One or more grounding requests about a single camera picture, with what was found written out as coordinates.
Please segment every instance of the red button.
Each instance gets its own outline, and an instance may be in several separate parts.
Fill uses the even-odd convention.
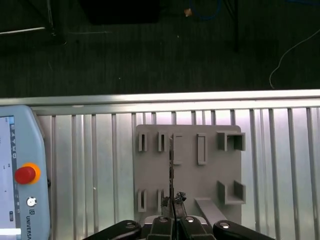
[[[35,177],[36,171],[30,166],[23,166],[14,173],[14,179],[18,184],[29,184]]]

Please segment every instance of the white button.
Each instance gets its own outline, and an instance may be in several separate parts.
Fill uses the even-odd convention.
[[[37,199],[33,196],[28,197],[28,199],[26,200],[26,204],[29,207],[34,207],[37,204]]]

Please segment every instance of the dark carpet floor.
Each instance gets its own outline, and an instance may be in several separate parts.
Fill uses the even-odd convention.
[[[0,30],[41,22],[18,2],[1,2]],[[46,13],[45,1],[35,1]],[[199,0],[214,12],[216,0]],[[239,3],[239,52],[225,6],[215,19],[185,17],[174,0],[158,23],[91,25],[76,0],[55,8],[66,44],[47,32],[0,35],[0,97],[270,90],[281,55],[320,29],[320,7],[284,0]],[[273,75],[283,89],[320,88],[320,34],[289,52]]]

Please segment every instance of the universal robots logo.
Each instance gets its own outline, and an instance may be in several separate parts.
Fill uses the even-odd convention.
[[[28,240],[32,239],[30,216],[26,216],[26,236]]]

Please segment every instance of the touchscreen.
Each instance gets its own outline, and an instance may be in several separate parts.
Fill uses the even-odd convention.
[[[13,116],[0,117],[0,240],[20,240],[20,204],[14,173],[17,170]]]

